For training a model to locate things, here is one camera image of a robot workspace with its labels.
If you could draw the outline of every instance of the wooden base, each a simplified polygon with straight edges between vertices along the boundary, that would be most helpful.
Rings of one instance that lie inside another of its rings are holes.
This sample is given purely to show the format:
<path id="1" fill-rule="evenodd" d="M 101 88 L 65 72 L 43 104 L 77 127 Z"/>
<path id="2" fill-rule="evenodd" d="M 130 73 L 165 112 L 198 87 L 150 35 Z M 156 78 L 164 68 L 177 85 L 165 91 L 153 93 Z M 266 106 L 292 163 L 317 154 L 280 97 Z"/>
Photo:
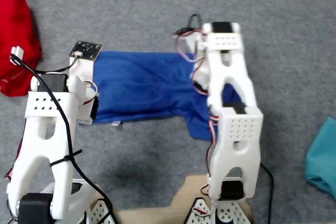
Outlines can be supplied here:
<path id="1" fill-rule="evenodd" d="M 119 224 L 182 224 L 195 198 L 204 197 L 199 190 L 206 184 L 206 181 L 206 175 L 187 176 L 170 206 L 124 210 L 115 213 L 115 216 Z M 249 204 L 244 201 L 239 205 L 251 221 L 252 213 Z"/>

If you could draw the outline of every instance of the blue cloth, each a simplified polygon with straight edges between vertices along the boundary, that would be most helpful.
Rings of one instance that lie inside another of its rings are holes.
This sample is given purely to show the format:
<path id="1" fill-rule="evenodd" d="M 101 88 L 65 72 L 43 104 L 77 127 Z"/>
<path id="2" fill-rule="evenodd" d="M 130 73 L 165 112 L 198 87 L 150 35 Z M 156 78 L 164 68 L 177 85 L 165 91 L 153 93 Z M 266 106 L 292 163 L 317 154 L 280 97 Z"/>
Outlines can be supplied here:
<path id="1" fill-rule="evenodd" d="M 210 140 L 206 96 L 191 83 L 193 64 L 179 54 L 102 51 L 94 63 L 99 89 L 96 123 L 182 115 L 191 137 Z M 231 85 L 223 99 L 240 101 Z"/>
<path id="2" fill-rule="evenodd" d="M 306 178 L 336 198 L 336 121 L 327 118 L 307 153 Z"/>

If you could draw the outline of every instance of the gray felt surface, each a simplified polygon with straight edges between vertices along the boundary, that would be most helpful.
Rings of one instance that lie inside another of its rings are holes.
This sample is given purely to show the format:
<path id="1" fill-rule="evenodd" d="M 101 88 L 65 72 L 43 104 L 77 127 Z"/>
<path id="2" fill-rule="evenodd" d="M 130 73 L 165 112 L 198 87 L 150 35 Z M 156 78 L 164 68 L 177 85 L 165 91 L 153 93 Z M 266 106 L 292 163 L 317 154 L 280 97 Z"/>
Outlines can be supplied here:
<path id="1" fill-rule="evenodd" d="M 198 12 L 205 22 L 241 24 L 246 61 L 265 114 L 262 161 L 275 175 L 273 223 L 336 220 L 335 200 L 307 184 L 305 154 L 327 116 L 336 117 L 335 0 L 27 0 L 37 20 L 40 69 L 66 65 L 81 40 L 105 50 L 174 51 L 171 33 Z M 0 97 L 0 174 L 10 168 L 24 125 L 26 98 Z M 77 160 L 117 209 L 167 206 L 188 174 L 205 173 L 208 143 L 189 137 L 183 118 L 78 126 Z M 52 180 L 47 163 L 33 190 Z M 251 201 L 266 223 L 269 180 L 260 172 Z M 0 180 L 0 223 L 6 181 Z"/>

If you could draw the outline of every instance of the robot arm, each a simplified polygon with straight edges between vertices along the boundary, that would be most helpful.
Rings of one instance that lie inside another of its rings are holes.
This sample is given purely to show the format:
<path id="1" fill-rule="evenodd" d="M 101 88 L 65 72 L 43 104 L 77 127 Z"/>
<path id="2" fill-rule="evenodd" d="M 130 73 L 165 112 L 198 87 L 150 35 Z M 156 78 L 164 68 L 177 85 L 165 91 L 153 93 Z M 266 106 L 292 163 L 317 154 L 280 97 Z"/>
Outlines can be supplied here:
<path id="1" fill-rule="evenodd" d="M 211 156 L 208 175 L 208 195 L 212 202 L 239 201 L 254 195 L 260 165 L 259 138 L 263 114 L 257 108 L 253 84 L 247 74 L 244 45 L 237 23 L 204 24 L 202 37 L 185 39 L 196 57 L 205 52 L 205 60 L 197 62 L 193 81 L 207 90 L 207 106 L 217 116 L 217 143 Z M 223 104 L 222 91 L 226 83 L 239 94 L 241 104 Z M 238 167 L 241 177 L 229 177 Z"/>
<path id="2" fill-rule="evenodd" d="M 13 48 L 12 54 L 16 56 L 11 56 L 14 64 L 17 63 L 16 60 L 23 58 L 23 51 L 19 47 Z M 77 62 L 73 65 L 85 65 L 82 72 L 87 75 L 91 71 L 92 80 L 93 61 L 83 59 L 82 56 L 82 53 L 78 54 Z M 77 73 L 72 71 L 68 76 L 49 72 L 40 76 L 67 119 L 71 148 L 77 121 L 92 122 L 91 115 L 97 109 L 98 99 L 97 90 L 86 85 L 91 80 L 81 80 L 80 77 L 83 78 L 84 75 L 79 70 Z M 65 120 L 45 87 L 36 77 L 32 78 L 30 86 L 22 145 L 13 172 L 8 177 L 8 207 L 13 219 L 19 224 L 77 223 L 85 212 L 89 216 L 96 190 L 84 179 L 73 179 L 74 164 L 69 161 L 80 152 L 70 151 Z M 55 127 L 51 137 L 46 136 L 48 125 Z M 44 159 L 50 162 L 55 182 L 41 193 L 30 193 L 30 182 Z"/>

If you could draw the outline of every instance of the fabric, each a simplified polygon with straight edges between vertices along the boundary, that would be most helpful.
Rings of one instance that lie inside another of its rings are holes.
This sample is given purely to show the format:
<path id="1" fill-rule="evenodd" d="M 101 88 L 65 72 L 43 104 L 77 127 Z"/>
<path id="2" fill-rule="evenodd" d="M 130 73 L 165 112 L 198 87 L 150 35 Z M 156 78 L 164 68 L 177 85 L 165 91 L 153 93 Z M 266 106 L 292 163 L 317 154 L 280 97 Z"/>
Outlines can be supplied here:
<path id="1" fill-rule="evenodd" d="M 176 53 L 99 53 L 93 71 L 93 81 L 99 90 L 95 122 L 182 115 L 191 137 L 211 140 L 207 97 L 194 90 L 192 71 L 193 64 Z M 224 88 L 223 100 L 240 101 L 229 84 Z"/>
<path id="2" fill-rule="evenodd" d="M 306 160 L 307 180 L 336 199 L 336 121 L 327 118 Z"/>
<path id="3" fill-rule="evenodd" d="M 24 50 L 23 61 L 36 67 L 41 55 L 25 0 L 0 0 L 0 88 L 9 97 L 26 95 L 32 74 L 9 61 L 13 46 Z"/>

